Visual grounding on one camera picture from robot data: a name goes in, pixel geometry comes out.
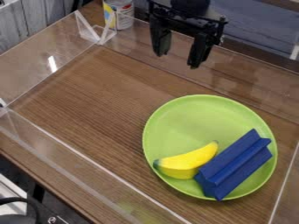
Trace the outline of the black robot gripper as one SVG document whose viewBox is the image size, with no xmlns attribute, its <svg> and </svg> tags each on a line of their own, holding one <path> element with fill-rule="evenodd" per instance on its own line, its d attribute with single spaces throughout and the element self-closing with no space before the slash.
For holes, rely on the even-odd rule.
<svg viewBox="0 0 299 224">
<path fill-rule="evenodd" d="M 196 69 L 210 56 L 212 44 L 222 42 L 227 17 L 211 7 L 211 0 L 147 0 L 149 17 L 149 32 L 153 53 L 157 57 L 165 55 L 171 48 L 172 32 L 192 35 L 187 65 Z"/>
</svg>

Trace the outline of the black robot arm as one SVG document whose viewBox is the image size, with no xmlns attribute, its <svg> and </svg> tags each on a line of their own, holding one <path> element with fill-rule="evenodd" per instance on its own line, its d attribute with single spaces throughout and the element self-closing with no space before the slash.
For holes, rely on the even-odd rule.
<svg viewBox="0 0 299 224">
<path fill-rule="evenodd" d="M 196 69 L 214 46 L 223 43 L 228 19 L 211 8 L 211 0 L 147 0 L 153 53 L 165 55 L 172 46 L 172 32 L 192 37 L 187 65 Z"/>
</svg>

